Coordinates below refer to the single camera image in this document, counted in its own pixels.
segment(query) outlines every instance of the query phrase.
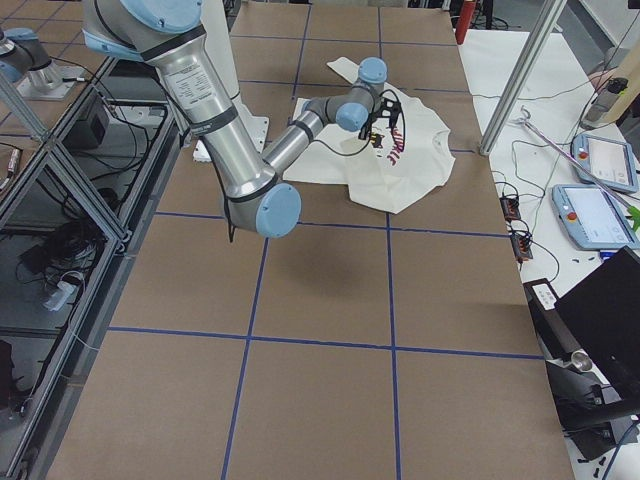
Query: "sticker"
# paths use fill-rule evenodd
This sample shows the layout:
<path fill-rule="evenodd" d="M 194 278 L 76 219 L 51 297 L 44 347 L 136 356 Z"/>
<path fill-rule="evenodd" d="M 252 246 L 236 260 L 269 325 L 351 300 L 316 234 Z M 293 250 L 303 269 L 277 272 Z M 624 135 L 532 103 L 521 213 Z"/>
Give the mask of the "sticker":
<path fill-rule="evenodd" d="M 207 73 L 197 63 L 168 75 L 167 83 L 181 105 L 194 105 L 215 95 Z"/>
<path fill-rule="evenodd" d="M 549 288 L 549 285 L 546 283 L 534 285 L 533 292 L 536 294 L 536 297 L 538 297 L 538 300 L 540 300 L 540 303 L 545 310 L 553 310 L 556 308 L 556 296 Z"/>

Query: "white cloth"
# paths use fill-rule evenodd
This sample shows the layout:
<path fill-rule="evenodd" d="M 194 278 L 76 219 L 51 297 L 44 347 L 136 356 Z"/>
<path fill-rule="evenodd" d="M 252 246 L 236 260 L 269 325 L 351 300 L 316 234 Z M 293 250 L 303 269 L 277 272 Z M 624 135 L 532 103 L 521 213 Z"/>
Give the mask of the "white cloth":
<path fill-rule="evenodd" d="M 344 57 L 328 65 L 351 83 L 357 78 L 358 66 Z M 402 142 L 402 122 L 391 132 L 388 120 L 379 119 L 373 125 L 371 142 L 360 154 L 344 157 L 312 143 L 284 173 L 284 179 L 347 184 L 354 202 L 391 213 L 404 210 L 444 185 L 455 161 L 447 143 L 449 128 L 419 99 L 389 84 L 385 89 L 394 91 L 402 103 L 406 118 L 404 151 L 397 148 L 397 143 Z M 294 117 L 300 114 L 304 101 L 298 100 Z M 337 125 L 327 126 L 318 139 L 342 153 L 356 152 L 363 145 L 353 133 Z"/>

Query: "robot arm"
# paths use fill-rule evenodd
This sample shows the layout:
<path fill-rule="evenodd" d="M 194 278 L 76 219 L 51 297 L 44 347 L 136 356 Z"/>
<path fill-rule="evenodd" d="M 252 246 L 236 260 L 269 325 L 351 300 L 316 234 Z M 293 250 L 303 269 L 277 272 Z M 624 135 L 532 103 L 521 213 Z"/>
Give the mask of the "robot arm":
<path fill-rule="evenodd" d="M 311 100 L 302 115 L 264 152 L 256 151 L 204 49 L 202 0 L 83 0 L 87 46 L 156 68 L 172 98 L 217 167 L 225 214 L 234 226 L 266 237 L 296 225 L 298 192 L 282 173 L 329 123 L 360 130 L 381 106 L 386 66 L 367 59 L 343 96 Z"/>
<path fill-rule="evenodd" d="M 46 92 L 62 83 L 60 70 L 53 63 L 38 36 L 28 28 L 0 28 L 0 71 L 11 82 L 17 82 L 25 73 L 33 87 Z"/>

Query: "device screen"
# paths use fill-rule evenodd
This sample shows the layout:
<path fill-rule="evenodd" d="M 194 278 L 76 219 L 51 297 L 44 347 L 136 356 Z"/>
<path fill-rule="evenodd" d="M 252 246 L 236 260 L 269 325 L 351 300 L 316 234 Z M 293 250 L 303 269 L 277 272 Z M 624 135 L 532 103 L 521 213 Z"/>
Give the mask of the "device screen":
<path fill-rule="evenodd" d="M 626 149 L 619 143 L 588 138 L 591 172 L 601 180 L 630 185 Z"/>
<path fill-rule="evenodd" d="M 624 244 L 630 241 L 606 193 L 598 188 L 567 188 L 565 191 L 590 242 Z"/>

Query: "white table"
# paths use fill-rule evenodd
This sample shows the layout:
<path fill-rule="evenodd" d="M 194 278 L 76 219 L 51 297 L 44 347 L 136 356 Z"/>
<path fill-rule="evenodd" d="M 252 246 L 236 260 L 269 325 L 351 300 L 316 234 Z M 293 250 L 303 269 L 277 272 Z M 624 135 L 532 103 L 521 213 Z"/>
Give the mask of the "white table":
<path fill-rule="evenodd" d="M 502 94 L 527 35 L 524 32 L 470 30 L 464 45 L 460 47 L 469 89 L 473 95 L 482 95 L 474 96 L 474 107 L 483 131 L 499 100 L 484 97 Z M 552 34 L 520 94 L 523 100 L 517 103 L 510 118 L 520 117 L 521 106 L 526 106 L 531 112 L 534 125 L 557 143 L 566 143 L 572 139 L 580 113 L 593 94 L 593 88 L 587 81 L 587 76 L 562 35 Z M 579 88 L 555 98 L 527 100 L 553 96 L 581 84 L 583 85 Z M 595 130 L 594 133 L 602 137 L 623 139 L 615 125 Z M 524 127 L 507 125 L 491 152 L 492 169 L 503 173 L 506 181 L 513 184 L 520 195 L 540 195 L 539 189 L 516 178 L 511 152 L 512 142 L 516 140 L 543 144 Z M 547 194 L 542 202 L 534 197 L 524 196 L 520 199 L 520 211 L 523 219 L 534 231 L 534 240 L 551 250 L 560 262 L 560 272 L 553 282 L 553 287 L 562 296 L 601 263 L 598 252 L 581 251 L 575 247 L 552 208 L 550 188 L 556 184 L 578 183 L 578 179 L 565 159 L 560 158 L 554 171 L 558 155 L 549 147 L 516 144 L 515 148 L 519 175 L 541 186 L 548 182 Z M 503 180 L 500 173 L 496 173 L 495 178 L 497 181 Z M 498 185 L 498 191 L 502 191 L 502 185 Z M 506 187 L 505 193 L 511 191 Z M 640 201 L 632 202 L 640 206 Z M 540 211 L 536 223 L 535 211 L 539 204 Z M 522 281 L 552 278 L 556 272 L 553 258 L 536 245 L 532 247 L 532 251 L 534 259 L 523 264 Z M 590 464 L 579 464 L 576 459 L 581 455 L 573 442 L 567 441 L 567 448 L 576 479 L 592 479 L 595 468 L 599 467 L 597 460 Z M 600 477 L 604 468 L 606 464 L 605 467 L 600 467 Z M 608 480 L 637 480 L 638 472 L 640 445 L 627 445 L 621 449 Z"/>

